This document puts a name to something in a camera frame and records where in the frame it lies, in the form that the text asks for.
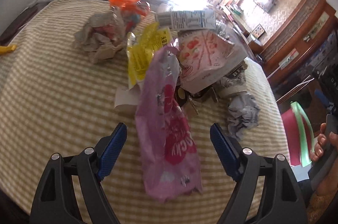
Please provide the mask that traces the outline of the person right hand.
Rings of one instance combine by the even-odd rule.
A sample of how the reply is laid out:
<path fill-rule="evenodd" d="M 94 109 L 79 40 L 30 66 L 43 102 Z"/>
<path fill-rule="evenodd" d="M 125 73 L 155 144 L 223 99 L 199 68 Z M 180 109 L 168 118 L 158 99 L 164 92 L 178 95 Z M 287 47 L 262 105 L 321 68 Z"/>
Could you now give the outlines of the person right hand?
<path fill-rule="evenodd" d="M 314 151 L 310 155 L 312 162 L 317 162 L 320 158 L 322 158 L 330 147 L 334 147 L 337 150 L 337 134 L 330 132 L 328 135 L 326 135 L 326 129 L 327 124 L 322 123 L 320 125 L 320 133 L 317 137 Z"/>

